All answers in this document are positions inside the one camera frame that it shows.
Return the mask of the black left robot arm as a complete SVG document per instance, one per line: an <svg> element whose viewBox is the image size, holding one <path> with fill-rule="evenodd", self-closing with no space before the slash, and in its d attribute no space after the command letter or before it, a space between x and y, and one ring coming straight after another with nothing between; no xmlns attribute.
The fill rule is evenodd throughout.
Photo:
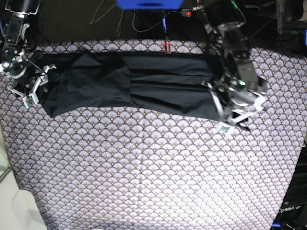
<svg viewBox="0 0 307 230"><path fill-rule="evenodd" d="M215 48L221 57L221 77L206 84L219 115L217 129L227 136L236 127L249 131L244 122L264 109L267 83L256 74L250 41L241 31L245 16L233 0L195 0L192 9L208 33L206 50Z"/></svg>

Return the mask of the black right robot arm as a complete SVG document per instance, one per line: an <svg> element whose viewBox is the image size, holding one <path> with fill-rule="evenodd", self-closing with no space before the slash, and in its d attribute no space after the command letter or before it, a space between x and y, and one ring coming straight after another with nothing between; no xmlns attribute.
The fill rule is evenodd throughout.
<svg viewBox="0 0 307 230"><path fill-rule="evenodd" d="M28 45L28 17L37 15L40 5L40 0L8 0L5 10L12 15L2 28L0 41L0 74L12 80L7 90L21 97L26 108L39 104L37 90L49 82L48 72L56 68L54 64L38 66L43 53Z"/></svg>

